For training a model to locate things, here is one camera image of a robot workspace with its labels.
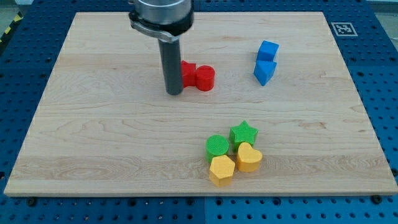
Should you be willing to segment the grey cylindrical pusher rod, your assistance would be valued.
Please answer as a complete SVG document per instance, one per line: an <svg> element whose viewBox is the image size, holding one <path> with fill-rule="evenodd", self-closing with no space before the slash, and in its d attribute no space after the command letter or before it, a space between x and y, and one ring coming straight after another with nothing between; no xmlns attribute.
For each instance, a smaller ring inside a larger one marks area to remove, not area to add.
<svg viewBox="0 0 398 224"><path fill-rule="evenodd" d="M159 40L159 51L164 74L165 89L170 95L179 95L183 91L180 42Z"/></svg>

